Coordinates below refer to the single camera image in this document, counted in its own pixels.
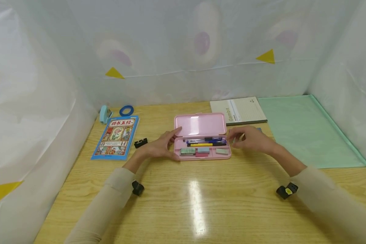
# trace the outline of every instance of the green eraser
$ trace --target green eraser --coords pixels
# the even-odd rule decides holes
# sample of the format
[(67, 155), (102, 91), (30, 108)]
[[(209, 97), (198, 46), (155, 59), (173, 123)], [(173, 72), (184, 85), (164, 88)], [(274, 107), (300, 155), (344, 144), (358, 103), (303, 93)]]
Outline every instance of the green eraser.
[(195, 147), (185, 147), (180, 149), (180, 155), (194, 155)]
[(217, 148), (216, 149), (216, 154), (229, 155), (229, 150), (228, 149)]
[(209, 154), (210, 148), (208, 146), (199, 146), (197, 151), (199, 154)]

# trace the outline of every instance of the yellow pencil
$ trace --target yellow pencil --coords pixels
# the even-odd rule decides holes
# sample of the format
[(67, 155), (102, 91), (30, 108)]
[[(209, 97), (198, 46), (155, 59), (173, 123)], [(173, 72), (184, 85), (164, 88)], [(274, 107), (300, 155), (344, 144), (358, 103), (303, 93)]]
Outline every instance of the yellow pencil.
[(188, 144), (187, 146), (226, 146), (226, 143), (199, 143), (199, 144)]

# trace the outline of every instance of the blue pen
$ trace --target blue pen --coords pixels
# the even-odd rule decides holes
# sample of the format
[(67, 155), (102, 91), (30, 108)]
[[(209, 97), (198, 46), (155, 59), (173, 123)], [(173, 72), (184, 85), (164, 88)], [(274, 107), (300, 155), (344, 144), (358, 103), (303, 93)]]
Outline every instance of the blue pen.
[(188, 141), (187, 144), (200, 144), (200, 143), (226, 143), (226, 140), (222, 141)]
[(183, 139), (183, 141), (220, 141), (220, 140), (224, 140), (223, 138), (201, 138), (201, 139)]

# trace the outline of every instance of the pen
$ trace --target pen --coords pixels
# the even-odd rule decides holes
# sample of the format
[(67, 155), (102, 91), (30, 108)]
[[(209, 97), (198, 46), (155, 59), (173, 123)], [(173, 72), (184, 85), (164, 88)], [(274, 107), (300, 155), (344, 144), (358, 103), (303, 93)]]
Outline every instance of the pen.
[(203, 138), (203, 139), (183, 139), (183, 141), (213, 141), (213, 140), (222, 140), (223, 138)]
[(187, 146), (226, 146), (226, 143), (201, 143), (201, 144), (188, 144)]
[(187, 144), (202, 144), (202, 143), (226, 143), (226, 140), (222, 141), (188, 141)]

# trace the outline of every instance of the blue tape roll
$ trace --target blue tape roll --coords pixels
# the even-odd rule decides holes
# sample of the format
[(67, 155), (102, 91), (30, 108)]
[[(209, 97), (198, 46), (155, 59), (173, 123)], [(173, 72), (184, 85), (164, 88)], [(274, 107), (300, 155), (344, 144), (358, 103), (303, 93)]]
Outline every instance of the blue tape roll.
[[(124, 113), (123, 113), (123, 111), (124, 111), (124, 110), (126, 110), (126, 109), (130, 109), (130, 111), (129, 111), (129, 113), (124, 114)], [(130, 116), (130, 115), (132, 115), (132, 114), (133, 114), (133, 112), (134, 112), (134, 108), (133, 108), (133, 106), (131, 106), (131, 105), (126, 105), (126, 106), (123, 106), (123, 107), (121, 108), (121, 110), (119, 111), (119, 114), (120, 114), (122, 117), (126, 117), (126, 116)]]

